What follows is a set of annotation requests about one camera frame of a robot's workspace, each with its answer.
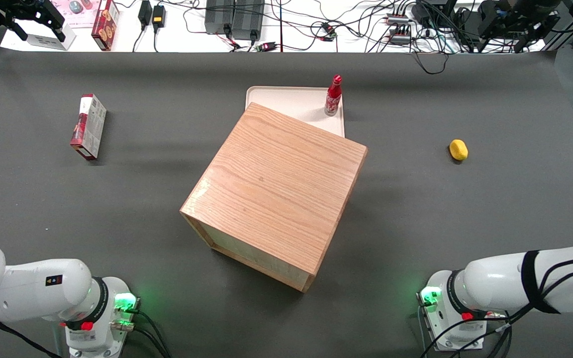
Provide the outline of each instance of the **green led light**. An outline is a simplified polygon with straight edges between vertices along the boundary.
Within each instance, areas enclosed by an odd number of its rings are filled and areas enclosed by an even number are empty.
[[[123,310],[136,308],[136,296],[129,292],[114,296],[114,308]]]
[[[426,306],[432,306],[433,304],[437,304],[437,299],[439,299],[441,295],[441,288],[428,286],[421,290],[420,295]]]

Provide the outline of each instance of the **coca-cola bottle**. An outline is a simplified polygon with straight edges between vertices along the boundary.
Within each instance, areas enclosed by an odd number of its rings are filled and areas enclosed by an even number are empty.
[[[334,75],[333,83],[327,91],[327,101],[324,106],[324,113],[326,113],[328,116],[332,116],[337,113],[337,107],[339,107],[339,99],[342,97],[341,83],[341,75]]]

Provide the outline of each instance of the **red package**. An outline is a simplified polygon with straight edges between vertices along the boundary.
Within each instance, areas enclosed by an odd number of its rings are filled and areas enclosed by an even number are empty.
[[[102,0],[98,4],[96,20],[92,28],[92,37],[102,51],[112,49],[118,24],[118,9],[112,0]]]
[[[70,147],[89,161],[98,158],[106,113],[105,106],[95,95],[92,93],[82,95],[79,120],[72,132]]]

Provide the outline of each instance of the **wood grain surface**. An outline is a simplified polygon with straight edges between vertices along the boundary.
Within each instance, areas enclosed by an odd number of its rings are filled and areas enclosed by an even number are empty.
[[[367,151],[253,103],[180,211],[208,245],[302,290],[317,274]]]

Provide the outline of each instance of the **yellow sponge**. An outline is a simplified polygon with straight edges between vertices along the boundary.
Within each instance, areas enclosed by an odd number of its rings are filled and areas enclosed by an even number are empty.
[[[468,158],[468,148],[462,140],[453,140],[450,142],[450,155],[457,161],[464,161]]]

